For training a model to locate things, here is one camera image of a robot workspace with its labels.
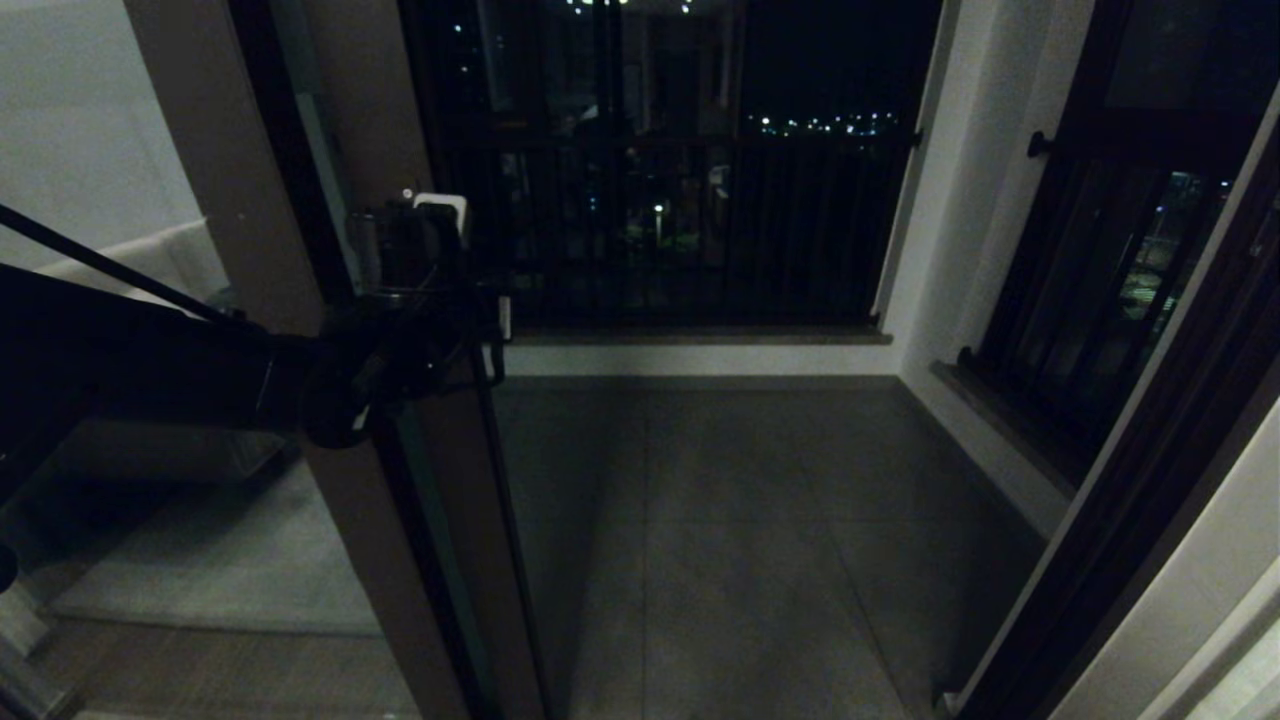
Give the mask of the dark brown door jamb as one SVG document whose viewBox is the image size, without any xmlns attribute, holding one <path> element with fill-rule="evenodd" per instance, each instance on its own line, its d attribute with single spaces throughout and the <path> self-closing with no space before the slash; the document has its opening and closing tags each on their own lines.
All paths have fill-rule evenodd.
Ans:
<svg viewBox="0 0 1280 720">
<path fill-rule="evenodd" d="M 1280 111 L 1258 132 L 1225 217 L 1139 389 L 954 720 L 1048 720 L 1188 530 L 1210 471 L 1280 398 Z"/>
</svg>

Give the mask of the pale wall trim strip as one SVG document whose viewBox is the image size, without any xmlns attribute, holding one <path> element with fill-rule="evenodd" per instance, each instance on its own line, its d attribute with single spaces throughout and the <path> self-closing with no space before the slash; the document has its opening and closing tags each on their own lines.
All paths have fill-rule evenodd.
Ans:
<svg viewBox="0 0 1280 720">
<path fill-rule="evenodd" d="M 1135 720 L 1280 720 L 1280 557 Z"/>
</svg>

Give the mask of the black balcony railing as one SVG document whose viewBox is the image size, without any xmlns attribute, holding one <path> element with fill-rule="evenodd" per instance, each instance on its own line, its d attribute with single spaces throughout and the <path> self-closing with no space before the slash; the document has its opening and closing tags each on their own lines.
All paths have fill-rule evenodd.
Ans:
<svg viewBox="0 0 1280 720">
<path fill-rule="evenodd" d="M 920 132 L 548 137 L 463 143 L 445 187 L 474 206 L 486 273 L 545 329 L 879 323 Z"/>
</svg>

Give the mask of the grey stone window sill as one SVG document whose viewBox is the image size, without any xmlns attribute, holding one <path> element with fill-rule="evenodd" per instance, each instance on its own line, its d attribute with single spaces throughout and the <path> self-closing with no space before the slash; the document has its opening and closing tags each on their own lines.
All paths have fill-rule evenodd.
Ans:
<svg viewBox="0 0 1280 720">
<path fill-rule="evenodd" d="M 1043 418 L 960 364 L 934 360 L 931 374 L 1046 475 L 1056 491 L 1068 498 L 1076 495 L 1087 473 L 1085 459 L 1071 442 L 1055 434 Z"/>
</svg>

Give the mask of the brown framed fixed glass panel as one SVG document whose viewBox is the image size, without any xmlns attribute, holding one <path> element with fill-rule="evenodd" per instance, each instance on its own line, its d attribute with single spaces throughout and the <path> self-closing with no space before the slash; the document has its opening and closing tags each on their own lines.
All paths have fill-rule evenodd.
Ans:
<svg viewBox="0 0 1280 720">
<path fill-rule="evenodd" d="M 224 0 L 0 0 L 0 202 L 314 334 Z M 86 427 L 0 509 L 0 717 L 466 720 L 374 447 Z"/>
</svg>

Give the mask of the brown framed sliding glass door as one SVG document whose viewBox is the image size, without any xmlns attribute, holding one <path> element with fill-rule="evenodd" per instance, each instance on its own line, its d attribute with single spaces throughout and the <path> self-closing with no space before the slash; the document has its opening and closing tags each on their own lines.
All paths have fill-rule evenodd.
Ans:
<svg viewBox="0 0 1280 720">
<path fill-rule="evenodd" d="M 421 29 L 436 0 L 270 0 L 297 83 L 319 96 L 317 172 L 335 210 L 442 202 L 454 187 L 435 145 L 438 97 Z M 504 305 L 468 315 L 448 391 L 403 421 L 430 486 L 434 525 L 448 530 L 449 588 L 476 678 L 503 720 L 548 720 L 527 578 L 518 555 L 492 387 L 503 372 Z"/>
</svg>

